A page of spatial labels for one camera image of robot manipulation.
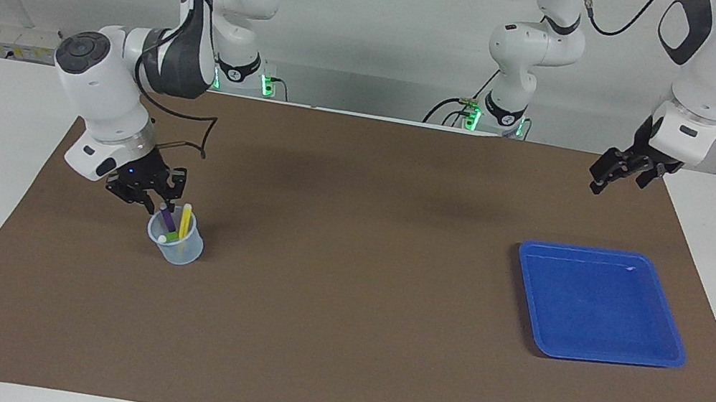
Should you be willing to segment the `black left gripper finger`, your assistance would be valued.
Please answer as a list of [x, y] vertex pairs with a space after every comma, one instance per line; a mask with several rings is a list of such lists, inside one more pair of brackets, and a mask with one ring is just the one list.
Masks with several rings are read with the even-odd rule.
[[652, 168], [640, 172], [636, 179], [636, 184], [640, 189], [646, 189], [651, 184], [651, 181], [660, 179], [665, 175], [665, 172], [666, 164], [657, 162]]
[[632, 154], [611, 147], [590, 166], [592, 181], [589, 189], [594, 195], [600, 195], [608, 184], [624, 179], [631, 174]]

